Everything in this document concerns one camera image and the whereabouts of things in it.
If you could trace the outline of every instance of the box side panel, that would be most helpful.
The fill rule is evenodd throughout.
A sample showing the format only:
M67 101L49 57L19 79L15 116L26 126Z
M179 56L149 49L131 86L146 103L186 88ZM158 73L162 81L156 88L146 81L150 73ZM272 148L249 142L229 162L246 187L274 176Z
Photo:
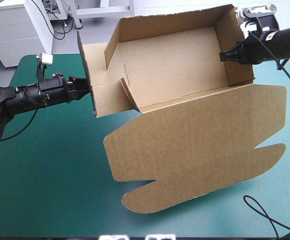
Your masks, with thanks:
M216 23L215 28L220 43L221 51L233 48L237 42L245 39L240 26L237 23L234 9L224 14ZM241 65L237 62L225 62L229 84L239 84L253 80L254 72L252 65Z
M77 31L77 43L78 43L78 49L79 49L81 61L83 63L83 67L84 67L85 76L86 76L86 79L87 79L88 85L89 85L89 91L90 91L90 96L92 98L93 108L95 111L96 110L95 103L94 103L95 99L94 99L93 89L92 89L91 84L90 84L90 72L89 72L89 68L87 65L86 55L84 52L83 44L81 42L81 37L80 37L79 31Z
M114 52L117 48L117 45L119 43L119 38L120 38L120 25L121 25L121 20L118 22L113 35L110 38L109 43L106 46L106 49L104 50L105 54L105 61L106 61L106 69L109 68L110 61L114 55Z
M133 211L150 213L270 169L285 147L254 148L279 131L285 117L284 87L250 84L145 113L104 145L117 181L157 180L139 190L150 196L167 191L154 205L143 194L124 198Z
M213 89L213 90L209 90L209 91L204 91L204 92L192 94L192 95L189 95L189 96L184 96L184 97L181 97L181 98L178 98L178 99L174 99L174 100L170 100L170 101L165 101L165 102L161 102L161 103L157 103L157 104L153 104L153 105L149 105L149 106L144 106L144 107L141 107L139 109L139 111L141 113L148 113L148 112L151 112L151 111L154 111L154 110L166 108L166 107L169 107L169 106L172 106L172 105L176 105L176 104L182 104L182 103L187 102L187 101L191 101L191 100L194 100L194 99L202 98L202 97L205 97L205 96L210 96L210 95L213 95L213 94L218 94L218 93L225 92L225 91L230 91L230 90L232 90L234 88L240 88L240 87L241 86L239 86L239 85L236 85L236 86L225 86L225 87L221 87L221 88L217 88L217 89Z
M232 5L225 5L201 11L122 18L119 41L122 43L209 27L222 14L233 8Z

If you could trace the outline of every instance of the cardboard box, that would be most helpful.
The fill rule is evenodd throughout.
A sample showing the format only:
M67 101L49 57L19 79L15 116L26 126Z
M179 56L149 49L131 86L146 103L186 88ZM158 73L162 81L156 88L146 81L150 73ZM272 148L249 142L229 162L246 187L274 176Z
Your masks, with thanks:
M286 89L252 84L251 65L220 62L244 39L235 8L122 18L109 43L79 49L97 117L142 114L104 140L117 181L155 180L123 204L153 213L254 178L284 144Z

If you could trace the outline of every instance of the floor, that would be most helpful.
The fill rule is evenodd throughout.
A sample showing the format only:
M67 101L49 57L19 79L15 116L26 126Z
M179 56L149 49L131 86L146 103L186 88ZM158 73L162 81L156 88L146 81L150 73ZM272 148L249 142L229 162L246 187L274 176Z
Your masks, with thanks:
M234 4L238 7L250 7L263 5L267 2L261 0L209 0L208 4L202 0L135 0L136 15L156 15L170 14L177 12L185 12L211 8L224 4ZM290 0L273 0L278 12L276 17L280 23L281 29L290 28ZM77 0L77 4L81 8L98 7L100 0ZM111 0L111 6L128 5L128 0ZM119 20L119 17L100 17L94 19L83 19L83 28L79 30L82 41L87 43L104 43L107 42ZM61 23L53 21L53 27L56 31L60 31ZM64 40L56 40L53 42L53 54L76 54L78 53L75 26L68 33ZM8 86L10 80L16 70L16 67L5 68L0 63L0 86Z

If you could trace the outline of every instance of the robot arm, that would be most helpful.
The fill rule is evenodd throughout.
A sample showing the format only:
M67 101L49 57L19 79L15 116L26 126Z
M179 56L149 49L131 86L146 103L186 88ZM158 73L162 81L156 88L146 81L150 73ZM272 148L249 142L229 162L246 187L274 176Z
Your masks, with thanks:
M53 74L52 78L44 78L44 70L51 64L52 55L42 53L37 56L38 83L0 87L0 139L14 115L80 100L90 92L85 78L70 76L66 80L61 72Z

